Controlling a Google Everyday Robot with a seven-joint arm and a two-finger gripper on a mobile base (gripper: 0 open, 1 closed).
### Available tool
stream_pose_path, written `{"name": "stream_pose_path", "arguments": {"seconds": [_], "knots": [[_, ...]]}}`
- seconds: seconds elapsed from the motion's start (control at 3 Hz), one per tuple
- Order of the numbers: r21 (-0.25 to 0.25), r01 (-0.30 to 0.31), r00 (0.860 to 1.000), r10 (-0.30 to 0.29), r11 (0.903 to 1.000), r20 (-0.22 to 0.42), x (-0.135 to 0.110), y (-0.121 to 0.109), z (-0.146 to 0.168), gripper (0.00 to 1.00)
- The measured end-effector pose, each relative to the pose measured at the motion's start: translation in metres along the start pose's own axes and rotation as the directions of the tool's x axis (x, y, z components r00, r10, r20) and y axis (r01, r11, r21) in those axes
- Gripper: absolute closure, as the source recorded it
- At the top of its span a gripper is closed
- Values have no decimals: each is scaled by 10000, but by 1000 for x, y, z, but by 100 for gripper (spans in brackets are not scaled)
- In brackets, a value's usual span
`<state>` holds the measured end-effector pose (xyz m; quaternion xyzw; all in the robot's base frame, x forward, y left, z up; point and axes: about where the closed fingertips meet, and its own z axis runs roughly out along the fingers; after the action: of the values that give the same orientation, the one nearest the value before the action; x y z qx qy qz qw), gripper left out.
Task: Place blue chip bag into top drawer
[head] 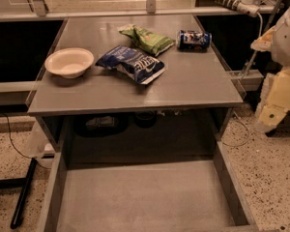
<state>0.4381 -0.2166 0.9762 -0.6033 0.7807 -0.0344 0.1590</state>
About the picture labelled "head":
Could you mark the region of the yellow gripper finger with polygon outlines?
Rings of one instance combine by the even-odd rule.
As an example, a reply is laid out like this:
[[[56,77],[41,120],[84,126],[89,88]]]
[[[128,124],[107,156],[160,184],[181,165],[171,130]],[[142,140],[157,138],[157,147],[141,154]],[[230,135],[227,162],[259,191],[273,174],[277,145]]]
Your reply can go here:
[[[277,74],[266,75],[260,99],[254,128],[269,132],[276,129],[290,111],[290,67],[283,67]]]
[[[252,44],[250,45],[250,47],[253,50],[260,51],[260,52],[265,52],[265,51],[271,52],[274,31],[275,31],[275,28],[271,27],[262,36],[254,40]]]

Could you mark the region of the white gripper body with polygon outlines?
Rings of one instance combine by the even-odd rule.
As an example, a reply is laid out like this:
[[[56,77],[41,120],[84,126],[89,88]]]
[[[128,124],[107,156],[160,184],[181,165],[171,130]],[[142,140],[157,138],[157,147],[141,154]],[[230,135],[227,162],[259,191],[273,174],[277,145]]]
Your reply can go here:
[[[271,52],[275,62],[290,67],[290,7],[275,25]]]

